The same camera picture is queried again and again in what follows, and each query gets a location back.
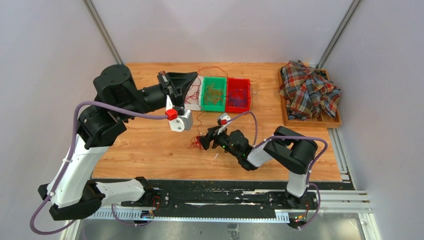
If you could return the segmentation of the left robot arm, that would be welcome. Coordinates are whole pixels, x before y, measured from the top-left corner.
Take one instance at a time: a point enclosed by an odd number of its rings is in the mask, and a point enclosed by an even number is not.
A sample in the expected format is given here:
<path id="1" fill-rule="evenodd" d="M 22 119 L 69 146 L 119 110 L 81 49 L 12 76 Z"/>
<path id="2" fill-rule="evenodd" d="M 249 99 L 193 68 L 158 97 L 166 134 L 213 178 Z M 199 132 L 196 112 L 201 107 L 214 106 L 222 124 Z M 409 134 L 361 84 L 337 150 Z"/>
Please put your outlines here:
<path id="1" fill-rule="evenodd" d="M 185 108 L 185 99 L 197 78 L 197 72 L 161 71 L 157 84 L 138 89 L 126 65 L 106 67 L 93 80 L 95 99 L 80 103 L 74 111 L 71 145 L 58 173 L 38 189 L 42 199 L 52 204 L 51 217 L 82 220 L 102 207 L 122 202 L 154 207 L 154 189 L 144 177 L 105 183 L 91 176 L 98 161 L 126 131 L 129 120 L 167 120 L 174 132 L 190 130 L 193 117 Z"/>

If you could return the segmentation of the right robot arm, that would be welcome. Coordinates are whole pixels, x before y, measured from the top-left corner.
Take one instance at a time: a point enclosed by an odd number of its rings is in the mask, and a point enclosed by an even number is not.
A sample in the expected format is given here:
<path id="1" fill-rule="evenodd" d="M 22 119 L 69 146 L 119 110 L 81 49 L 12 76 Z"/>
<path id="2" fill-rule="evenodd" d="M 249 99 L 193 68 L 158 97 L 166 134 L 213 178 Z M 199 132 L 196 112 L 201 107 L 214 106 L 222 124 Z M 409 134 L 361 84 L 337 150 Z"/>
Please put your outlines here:
<path id="1" fill-rule="evenodd" d="M 198 136 L 197 140 L 204 150 L 223 148 L 247 171 L 254 171 L 276 160 L 288 170 L 285 200 L 294 209 L 306 202 L 305 193 L 309 188 L 312 166 L 320 157 L 317 143 L 322 142 L 325 148 L 328 147 L 322 138 L 303 136 L 284 126 L 279 126 L 272 136 L 256 146 L 250 145 L 240 130 L 227 133 L 219 126 L 209 128 L 207 134 Z"/>

